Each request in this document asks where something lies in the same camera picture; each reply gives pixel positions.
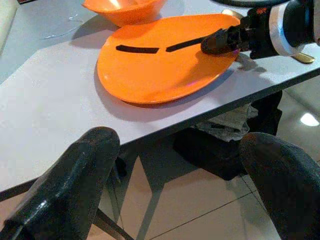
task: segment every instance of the white tabletop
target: white tabletop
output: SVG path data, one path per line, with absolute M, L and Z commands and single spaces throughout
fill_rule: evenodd
M 16 22 L 17 19 L 22 21 L 19 14 L 30 13 L 30 6 L 45 10 L 51 2 L 60 9 L 67 4 L 63 0 L 37 0 L 23 5 L 13 23 L 13 34 L 19 30 L 15 25 L 22 24 Z M 78 11 L 76 1 L 72 2 L 77 8 L 69 8 L 71 15 Z M 168 0 L 161 15 L 219 13 L 225 8 L 209 0 Z M 34 22 L 30 26 L 33 33 L 37 24 L 43 26 L 42 22 Z M 71 36 L 85 36 L 71 41 L 65 41 L 69 40 L 66 36 L 62 36 L 64 40 L 49 39 L 62 42 L 52 46 L 41 42 L 46 40 L 34 40 L 30 50 L 29 43 L 23 42 L 29 52 L 17 56 L 18 61 L 28 59 L 28 54 L 34 50 L 35 54 L 0 85 L 0 192 L 40 176 L 72 142 L 92 127 L 115 129 L 122 145 L 145 137 L 155 138 L 306 80 L 318 74 L 320 64 L 320 48 L 315 45 L 303 51 L 315 56 L 311 65 L 281 56 L 252 61 L 242 53 L 225 74 L 206 88 L 172 103 L 143 108 L 110 96 L 100 85 L 96 61 L 101 46 L 115 30 L 109 23 L 106 28 L 89 35 L 78 29 L 70 33 Z M 14 62 L 9 53 L 15 50 L 8 48 L 14 46 L 13 41 L 21 39 L 8 39 L 4 59 Z

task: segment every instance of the white table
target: white table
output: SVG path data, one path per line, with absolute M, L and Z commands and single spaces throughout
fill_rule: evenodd
M 209 0 L 168 0 L 161 15 L 225 8 Z M 79 29 L 41 39 L 75 14 L 84 22 Z M 0 201 L 26 191 L 29 181 L 92 127 L 115 129 L 123 146 L 154 141 L 320 74 L 315 45 L 303 51 L 316 58 L 311 65 L 282 56 L 252 61 L 241 53 L 219 79 L 188 97 L 158 107 L 133 106 L 110 96 L 98 81 L 100 48 L 117 28 L 94 16 L 80 0 L 37 0 L 18 9 L 0 56 L 0 83 L 10 76 L 0 85 Z M 81 61 L 70 64 L 75 59 Z M 42 79 L 34 81 L 37 76 Z

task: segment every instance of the robotic arm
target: robotic arm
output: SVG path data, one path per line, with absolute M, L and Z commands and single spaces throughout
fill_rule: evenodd
M 306 44 L 320 46 L 320 0 L 214 1 L 237 7 L 259 7 L 250 9 L 240 25 L 206 37 L 201 43 L 201 50 L 206 54 L 240 50 L 251 51 L 252 59 L 261 59 L 293 56 Z

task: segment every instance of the orange plate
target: orange plate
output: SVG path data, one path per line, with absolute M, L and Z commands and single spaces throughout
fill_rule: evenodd
M 158 104 L 182 98 L 213 82 L 238 53 L 207 55 L 201 52 L 200 44 L 172 52 L 166 48 L 239 23 L 233 16 L 208 14 L 124 26 L 101 49 L 97 62 L 99 79 L 111 95 L 129 103 Z M 132 53 L 116 50 L 119 45 L 159 50 Z

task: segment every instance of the orange bowl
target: orange bowl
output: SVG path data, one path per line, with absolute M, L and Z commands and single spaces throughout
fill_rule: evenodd
M 153 21 L 167 0 L 85 0 L 82 6 L 104 16 L 115 25 Z

